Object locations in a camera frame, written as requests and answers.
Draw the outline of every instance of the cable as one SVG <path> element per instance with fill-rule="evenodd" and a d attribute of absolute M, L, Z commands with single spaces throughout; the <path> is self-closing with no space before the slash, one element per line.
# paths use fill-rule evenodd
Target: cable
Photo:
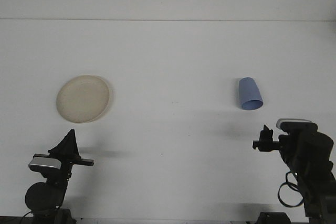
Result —
<path fill-rule="evenodd" d="M 23 215 L 23 216 L 21 217 L 21 220 L 20 220 L 19 224 L 21 224 L 21 222 L 22 222 L 23 218 L 25 218 L 25 217 L 26 217 L 28 214 L 31 214 L 31 211 L 30 211 L 30 212 L 28 212 L 28 213 L 26 213 L 25 215 Z"/>
<path fill-rule="evenodd" d="M 278 190 L 278 200 L 279 200 L 280 203 L 281 203 L 283 206 L 285 206 L 285 207 L 299 207 L 299 206 L 301 206 L 301 205 L 303 204 L 303 198 L 302 198 L 302 200 L 301 200 L 298 204 L 296 204 L 296 205 L 289 205 L 289 204 L 285 203 L 285 202 L 282 200 L 281 196 L 280 196 L 280 190 L 281 190 L 281 188 L 282 188 L 284 185 L 288 186 L 288 187 L 289 187 L 290 189 L 292 189 L 293 191 L 297 191 L 298 193 L 300 192 L 300 191 L 299 191 L 299 188 L 298 188 L 298 186 L 297 186 L 296 184 L 294 184 L 294 183 L 292 183 L 292 182 L 289 182 L 289 180 L 288 180 L 288 175 L 289 175 L 290 173 L 291 173 L 291 172 L 286 173 L 286 182 L 283 182 L 283 183 L 280 185 L 280 187 L 279 187 L 279 190 Z"/>

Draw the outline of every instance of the cup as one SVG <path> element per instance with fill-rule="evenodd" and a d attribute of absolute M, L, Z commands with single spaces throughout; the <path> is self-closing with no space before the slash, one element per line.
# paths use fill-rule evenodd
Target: cup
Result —
<path fill-rule="evenodd" d="M 243 110 L 256 110 L 263 105 L 263 99 L 253 78 L 245 77 L 239 81 L 239 101 Z"/>

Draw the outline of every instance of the beige plate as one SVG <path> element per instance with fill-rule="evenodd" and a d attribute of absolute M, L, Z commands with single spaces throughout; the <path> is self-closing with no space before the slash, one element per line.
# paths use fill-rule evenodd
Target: beige plate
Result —
<path fill-rule="evenodd" d="M 73 123 L 91 122 L 107 108 L 110 91 L 97 76 L 78 76 L 58 92 L 56 106 L 59 114 Z"/>

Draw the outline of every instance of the blue cup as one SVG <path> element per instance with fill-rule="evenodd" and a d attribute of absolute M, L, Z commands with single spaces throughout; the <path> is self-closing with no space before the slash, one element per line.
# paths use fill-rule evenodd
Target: blue cup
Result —
<path fill-rule="evenodd" d="M 263 105 L 263 99 L 253 78 L 245 77 L 239 81 L 239 100 L 243 110 L 256 110 Z"/>

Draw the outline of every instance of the plastic cup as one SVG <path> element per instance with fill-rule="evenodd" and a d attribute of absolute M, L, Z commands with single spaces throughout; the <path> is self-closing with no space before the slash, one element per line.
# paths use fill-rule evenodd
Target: plastic cup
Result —
<path fill-rule="evenodd" d="M 243 110 L 256 110 L 263 105 L 263 99 L 253 78 L 245 77 L 239 81 L 239 101 Z"/>

